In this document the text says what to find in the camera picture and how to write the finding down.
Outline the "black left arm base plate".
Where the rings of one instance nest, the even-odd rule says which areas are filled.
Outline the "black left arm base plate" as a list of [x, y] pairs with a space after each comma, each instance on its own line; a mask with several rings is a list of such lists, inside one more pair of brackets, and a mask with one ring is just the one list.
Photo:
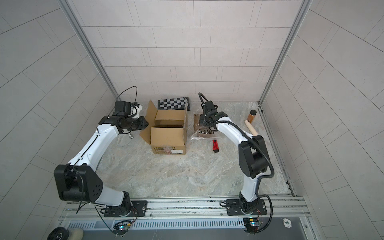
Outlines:
[[144, 217], [147, 205], [148, 201], [131, 201], [130, 206], [107, 206], [101, 209], [101, 214], [103, 214], [105, 218]]

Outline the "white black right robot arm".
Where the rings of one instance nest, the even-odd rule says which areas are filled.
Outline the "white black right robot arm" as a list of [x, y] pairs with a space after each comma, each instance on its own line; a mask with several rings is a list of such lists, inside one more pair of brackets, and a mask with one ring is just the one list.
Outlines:
[[240, 192], [240, 208], [245, 214], [261, 210], [264, 202], [259, 195], [262, 179], [270, 179], [275, 175], [274, 167], [261, 135], [251, 135], [243, 131], [224, 112], [218, 112], [218, 106], [212, 101], [201, 99], [203, 115], [200, 123], [216, 132], [223, 133], [238, 146], [239, 166], [245, 175]]

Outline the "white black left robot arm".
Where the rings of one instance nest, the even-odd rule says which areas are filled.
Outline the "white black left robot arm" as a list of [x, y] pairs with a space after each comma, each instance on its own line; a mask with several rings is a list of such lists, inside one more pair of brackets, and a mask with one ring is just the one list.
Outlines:
[[104, 116], [81, 151], [65, 165], [58, 165], [54, 178], [62, 201], [89, 202], [105, 206], [105, 217], [125, 217], [132, 212], [130, 195], [105, 187], [96, 170], [108, 146], [118, 136], [144, 130], [149, 123], [140, 116], [138, 103], [117, 101], [114, 112]]

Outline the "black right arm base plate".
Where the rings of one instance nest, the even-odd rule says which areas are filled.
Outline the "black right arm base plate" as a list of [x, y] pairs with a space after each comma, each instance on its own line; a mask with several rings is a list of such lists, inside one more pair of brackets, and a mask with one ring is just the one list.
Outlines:
[[265, 201], [260, 198], [250, 203], [240, 199], [228, 199], [221, 202], [220, 206], [226, 208], [228, 216], [264, 216], [268, 214]]

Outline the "brown cardboard express box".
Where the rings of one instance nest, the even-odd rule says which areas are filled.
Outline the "brown cardboard express box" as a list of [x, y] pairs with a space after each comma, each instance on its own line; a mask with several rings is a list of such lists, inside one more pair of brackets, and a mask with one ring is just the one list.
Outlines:
[[157, 155], [185, 155], [187, 147], [187, 110], [158, 110], [149, 101], [145, 119], [148, 127], [140, 132], [141, 138]]

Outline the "clear bag of brown contents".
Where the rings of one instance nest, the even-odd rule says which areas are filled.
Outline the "clear bag of brown contents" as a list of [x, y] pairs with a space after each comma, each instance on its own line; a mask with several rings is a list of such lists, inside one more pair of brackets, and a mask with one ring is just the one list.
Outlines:
[[194, 133], [191, 136], [191, 140], [217, 140], [221, 138], [219, 132], [215, 132], [203, 124], [200, 124], [201, 114], [194, 114]]

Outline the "red utility knife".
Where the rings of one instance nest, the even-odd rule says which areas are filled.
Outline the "red utility knife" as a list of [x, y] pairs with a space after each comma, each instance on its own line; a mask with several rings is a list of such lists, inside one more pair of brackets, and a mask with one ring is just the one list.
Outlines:
[[219, 145], [218, 145], [217, 140], [213, 140], [213, 151], [214, 151], [214, 153], [219, 152]]

